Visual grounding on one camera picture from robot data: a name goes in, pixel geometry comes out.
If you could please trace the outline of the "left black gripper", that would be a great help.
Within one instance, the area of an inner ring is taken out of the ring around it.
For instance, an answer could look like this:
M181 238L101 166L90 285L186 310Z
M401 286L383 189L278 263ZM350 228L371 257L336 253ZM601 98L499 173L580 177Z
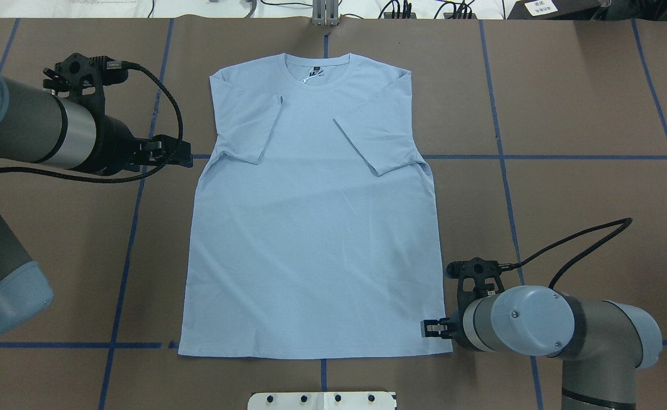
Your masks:
M121 171L140 171L140 166L193 166L191 144L165 134L139 143L122 121L104 117L101 123L102 145L94 156L94 174L118 174ZM138 165L133 163L138 150Z

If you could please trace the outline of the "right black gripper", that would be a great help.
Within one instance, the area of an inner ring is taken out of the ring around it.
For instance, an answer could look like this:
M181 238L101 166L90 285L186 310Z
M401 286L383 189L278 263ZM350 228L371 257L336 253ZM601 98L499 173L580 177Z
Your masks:
M461 348L471 348L470 341L464 334L463 316L459 310L454 310L447 319L424 319L420 327L423 338L453 340Z

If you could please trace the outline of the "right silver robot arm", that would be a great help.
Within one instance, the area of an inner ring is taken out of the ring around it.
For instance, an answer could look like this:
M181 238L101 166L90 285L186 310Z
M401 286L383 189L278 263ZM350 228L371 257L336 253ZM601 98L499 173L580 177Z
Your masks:
M421 330L474 352L560 360L563 409L635 409L636 371L654 366L663 350L647 311L535 285L466 300L451 317L423 320Z

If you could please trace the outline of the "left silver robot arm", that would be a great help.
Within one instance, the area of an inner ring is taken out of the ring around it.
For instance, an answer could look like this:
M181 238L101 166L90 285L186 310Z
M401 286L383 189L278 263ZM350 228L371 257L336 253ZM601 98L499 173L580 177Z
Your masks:
M106 112L105 88L130 72L145 75L175 111L176 137L133 135ZM94 184L144 180L177 165L193 165L177 101L139 63L72 54L44 69L36 89L0 73L0 175L34 174ZM0 337L44 311L53 290L0 213Z

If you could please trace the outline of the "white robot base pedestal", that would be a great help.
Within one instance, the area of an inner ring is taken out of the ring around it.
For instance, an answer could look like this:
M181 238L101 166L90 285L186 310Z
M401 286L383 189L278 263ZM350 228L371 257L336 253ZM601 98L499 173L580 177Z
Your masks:
M251 395L248 409L397 409L395 392L259 392Z

